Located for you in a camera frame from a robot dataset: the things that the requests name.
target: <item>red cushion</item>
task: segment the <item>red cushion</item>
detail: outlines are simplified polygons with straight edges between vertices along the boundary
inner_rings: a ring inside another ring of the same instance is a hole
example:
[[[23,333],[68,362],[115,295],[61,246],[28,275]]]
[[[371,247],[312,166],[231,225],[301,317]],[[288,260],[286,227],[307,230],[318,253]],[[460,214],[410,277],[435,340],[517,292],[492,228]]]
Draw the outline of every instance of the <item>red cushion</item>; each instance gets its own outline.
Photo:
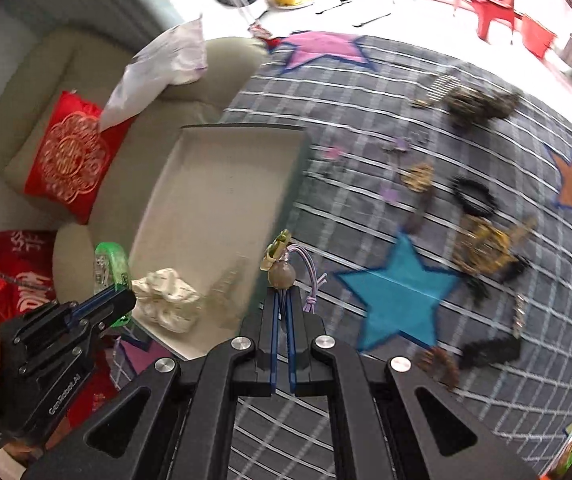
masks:
[[[87,224],[99,186],[126,136],[131,118],[99,133],[102,109],[62,92],[50,116],[24,192],[60,202]]]

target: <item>pink star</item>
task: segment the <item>pink star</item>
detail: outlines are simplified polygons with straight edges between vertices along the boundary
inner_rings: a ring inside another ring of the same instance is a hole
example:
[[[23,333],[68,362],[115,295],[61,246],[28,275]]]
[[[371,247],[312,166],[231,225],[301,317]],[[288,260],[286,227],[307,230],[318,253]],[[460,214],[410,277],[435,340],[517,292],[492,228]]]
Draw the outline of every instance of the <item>pink star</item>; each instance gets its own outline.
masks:
[[[334,32],[298,32],[286,38],[283,43],[295,47],[286,61],[284,72],[294,70],[320,57],[332,57],[359,66],[373,68],[370,60],[356,43],[360,36],[335,34]]]

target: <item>white cloth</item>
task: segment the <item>white cloth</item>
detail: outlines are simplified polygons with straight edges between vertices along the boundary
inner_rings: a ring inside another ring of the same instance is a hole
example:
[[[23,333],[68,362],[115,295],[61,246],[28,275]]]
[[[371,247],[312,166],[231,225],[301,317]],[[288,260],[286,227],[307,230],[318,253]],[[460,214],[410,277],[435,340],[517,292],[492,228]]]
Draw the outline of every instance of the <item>white cloth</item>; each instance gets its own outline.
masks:
[[[207,68],[201,16],[162,32],[126,66],[99,117],[99,130],[139,114],[166,86],[197,81]]]
[[[187,332],[200,314],[202,297],[175,269],[149,272],[132,282],[132,290],[141,313],[171,332]]]

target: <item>gold hair clip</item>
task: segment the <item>gold hair clip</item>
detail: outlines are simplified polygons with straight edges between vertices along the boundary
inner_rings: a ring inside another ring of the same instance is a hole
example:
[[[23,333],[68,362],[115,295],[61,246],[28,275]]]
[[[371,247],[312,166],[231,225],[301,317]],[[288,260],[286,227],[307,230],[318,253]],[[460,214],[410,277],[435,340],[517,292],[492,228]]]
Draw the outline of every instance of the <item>gold hair clip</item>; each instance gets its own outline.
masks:
[[[407,188],[423,193],[432,186],[433,169],[427,162],[415,164],[408,170],[408,174],[402,175],[402,182]]]
[[[508,232],[485,219],[465,215],[455,241],[453,262],[467,274],[493,274],[517,260],[511,250],[521,243],[536,225],[534,217]]]

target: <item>purple string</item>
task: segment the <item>purple string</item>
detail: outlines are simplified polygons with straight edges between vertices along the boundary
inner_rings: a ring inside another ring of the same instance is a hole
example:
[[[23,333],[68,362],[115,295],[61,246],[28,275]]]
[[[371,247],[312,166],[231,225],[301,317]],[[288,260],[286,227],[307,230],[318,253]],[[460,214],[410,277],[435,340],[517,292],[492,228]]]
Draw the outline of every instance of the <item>purple string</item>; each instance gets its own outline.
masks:
[[[308,269],[308,275],[310,276],[310,295],[306,298],[306,304],[303,307],[304,312],[315,312],[315,303],[317,302],[317,287],[326,283],[326,273],[322,274],[319,278],[317,277],[317,269],[315,268],[315,263],[313,258],[310,257],[308,251],[302,246],[297,244],[290,244],[286,247],[287,254],[295,251],[304,260],[306,268]]]

